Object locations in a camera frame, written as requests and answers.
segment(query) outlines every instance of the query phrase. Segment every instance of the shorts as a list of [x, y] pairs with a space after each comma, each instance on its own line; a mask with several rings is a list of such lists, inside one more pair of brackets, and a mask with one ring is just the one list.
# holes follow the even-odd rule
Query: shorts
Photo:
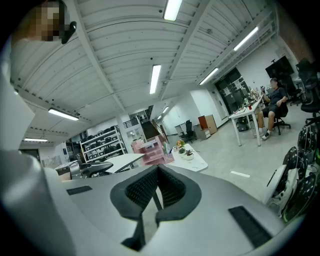
[[270, 111], [274, 112], [276, 117], [281, 113], [280, 108], [277, 105], [269, 105], [262, 109], [263, 117], [267, 118]]

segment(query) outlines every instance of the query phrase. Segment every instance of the potted plant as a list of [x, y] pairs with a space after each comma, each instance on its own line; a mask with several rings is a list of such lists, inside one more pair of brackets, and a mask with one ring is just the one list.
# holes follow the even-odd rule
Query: potted plant
[[195, 155], [193, 154], [193, 150], [192, 149], [186, 150], [185, 154], [186, 154], [185, 159], [187, 159], [187, 160], [192, 160], [192, 159], [195, 158]]
[[184, 157], [184, 153], [186, 152], [186, 149], [184, 147], [180, 148], [178, 153], [180, 154], [180, 156], [183, 158]]

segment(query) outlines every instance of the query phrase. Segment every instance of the small plant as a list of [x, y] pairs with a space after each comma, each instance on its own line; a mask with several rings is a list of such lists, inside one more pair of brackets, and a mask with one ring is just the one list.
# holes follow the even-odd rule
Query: small plant
[[182, 148], [179, 149], [179, 154], [184, 154], [185, 152], [186, 152], [185, 148], [182, 147]]
[[187, 156], [191, 156], [191, 155], [192, 155], [192, 152], [194, 152], [192, 149], [186, 150], [186, 151], [185, 151], [185, 154], [186, 154]]
[[177, 146], [178, 148], [183, 148], [183, 147], [185, 146], [185, 142], [180, 139], [180, 140], [178, 140], [178, 141], [176, 142], [176, 146]]

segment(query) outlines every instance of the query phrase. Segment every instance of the desk leg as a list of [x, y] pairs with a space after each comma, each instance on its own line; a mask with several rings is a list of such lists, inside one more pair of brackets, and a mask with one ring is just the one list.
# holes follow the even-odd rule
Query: desk leg
[[261, 142], [260, 142], [260, 134], [259, 134], [259, 127], [258, 127], [256, 115], [253, 114], [252, 117], [253, 117], [255, 132], [256, 132], [256, 140], [257, 140], [257, 142], [258, 142], [258, 146], [260, 146], [260, 145], [261, 145]]
[[248, 120], [248, 124], [249, 124], [249, 129], [251, 129], [251, 124], [250, 124], [250, 118], [249, 118], [249, 114], [246, 116], [246, 119]]
[[238, 129], [237, 129], [237, 125], [236, 125], [235, 119], [232, 118], [231, 121], [232, 121], [232, 123], [233, 123], [233, 127], [234, 127], [234, 131], [235, 131], [236, 139], [238, 140], [239, 146], [241, 146], [241, 142], [240, 142], [239, 133], [238, 133]]

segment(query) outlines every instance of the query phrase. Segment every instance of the sneaker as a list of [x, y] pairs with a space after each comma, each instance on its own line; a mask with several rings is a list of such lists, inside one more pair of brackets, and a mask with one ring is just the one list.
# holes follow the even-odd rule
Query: sneaker
[[266, 141], [267, 139], [269, 139], [269, 137], [270, 137], [270, 133], [266, 132], [265, 135], [262, 136], [262, 139]]
[[[259, 135], [260, 135], [260, 137], [262, 137], [262, 136], [264, 135], [264, 132], [263, 132], [263, 131], [260, 131], [260, 132], [259, 132]], [[257, 137], [257, 132], [254, 132], [253, 136], [254, 136], [254, 137]]]

